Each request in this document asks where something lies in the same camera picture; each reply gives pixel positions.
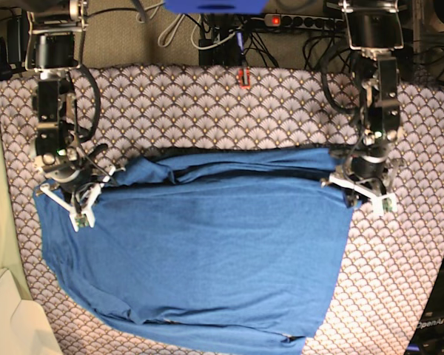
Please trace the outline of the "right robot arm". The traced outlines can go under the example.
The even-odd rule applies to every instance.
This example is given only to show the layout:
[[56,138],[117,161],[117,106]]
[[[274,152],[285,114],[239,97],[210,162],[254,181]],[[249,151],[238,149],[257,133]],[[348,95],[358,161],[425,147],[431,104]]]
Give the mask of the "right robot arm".
[[32,96],[33,111],[38,118],[37,133],[30,148],[37,170],[55,181],[67,202],[81,201],[105,176],[95,164],[95,156],[106,149],[101,144],[86,154],[83,143],[89,141],[98,126],[101,100],[95,100],[95,111],[89,129],[80,126],[77,98],[70,77],[78,70],[90,83],[97,83],[82,63],[87,29],[86,1],[56,1],[42,12],[30,12],[29,41],[25,67],[38,73]]

